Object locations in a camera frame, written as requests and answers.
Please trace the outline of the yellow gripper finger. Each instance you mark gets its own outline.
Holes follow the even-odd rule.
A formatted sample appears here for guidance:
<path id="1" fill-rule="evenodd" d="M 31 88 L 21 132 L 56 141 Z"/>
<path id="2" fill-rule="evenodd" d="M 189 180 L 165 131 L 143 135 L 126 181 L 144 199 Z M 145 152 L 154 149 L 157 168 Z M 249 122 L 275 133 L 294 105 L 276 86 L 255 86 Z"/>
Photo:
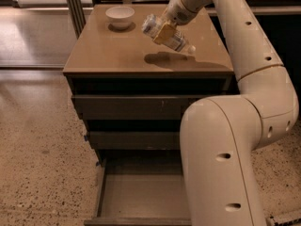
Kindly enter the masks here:
<path id="1" fill-rule="evenodd" d="M 171 23 L 165 22 L 152 40 L 157 44 L 163 44 L 172 38 L 175 33 L 176 27 Z"/>

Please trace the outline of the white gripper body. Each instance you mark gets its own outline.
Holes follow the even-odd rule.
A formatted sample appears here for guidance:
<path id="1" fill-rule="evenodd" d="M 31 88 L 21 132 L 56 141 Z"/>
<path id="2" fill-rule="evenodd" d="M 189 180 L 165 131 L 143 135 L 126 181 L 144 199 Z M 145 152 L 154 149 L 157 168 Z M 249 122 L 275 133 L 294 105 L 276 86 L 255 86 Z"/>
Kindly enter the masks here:
<path id="1" fill-rule="evenodd" d="M 189 24 L 198 14 L 198 6 L 189 0 L 169 0 L 162 14 L 165 21 L 175 25 Z"/>

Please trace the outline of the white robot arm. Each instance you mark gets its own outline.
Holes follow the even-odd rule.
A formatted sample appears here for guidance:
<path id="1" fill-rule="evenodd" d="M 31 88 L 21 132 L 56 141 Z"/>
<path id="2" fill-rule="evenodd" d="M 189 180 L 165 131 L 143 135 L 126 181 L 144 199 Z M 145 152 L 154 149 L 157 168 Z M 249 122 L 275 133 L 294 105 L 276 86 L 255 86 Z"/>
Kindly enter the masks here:
<path id="1" fill-rule="evenodd" d="M 191 104 L 180 130 L 192 226 L 266 226 L 251 153 L 285 136 L 299 104 L 293 83 L 246 0 L 170 0 L 163 16 L 188 24 L 215 6 L 239 92 Z"/>

